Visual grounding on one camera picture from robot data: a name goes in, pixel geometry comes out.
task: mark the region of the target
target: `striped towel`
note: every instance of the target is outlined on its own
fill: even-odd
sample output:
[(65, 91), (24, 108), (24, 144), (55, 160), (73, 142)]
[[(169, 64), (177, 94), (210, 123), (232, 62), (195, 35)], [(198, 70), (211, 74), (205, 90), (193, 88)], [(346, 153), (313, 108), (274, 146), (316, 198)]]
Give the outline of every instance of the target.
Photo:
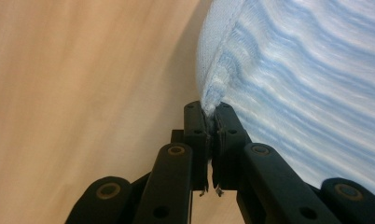
[(375, 194), (375, 0), (215, 0), (197, 65), (207, 116), (230, 104), (304, 181)]

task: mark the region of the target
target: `blue and white striped cloth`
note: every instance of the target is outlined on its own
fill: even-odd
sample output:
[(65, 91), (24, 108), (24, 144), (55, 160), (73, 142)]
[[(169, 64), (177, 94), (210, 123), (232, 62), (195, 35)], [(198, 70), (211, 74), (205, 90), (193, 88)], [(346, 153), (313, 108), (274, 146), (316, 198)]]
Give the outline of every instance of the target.
[(375, 193), (375, 0), (215, 0), (197, 80), (208, 116), (232, 105), (306, 182)]

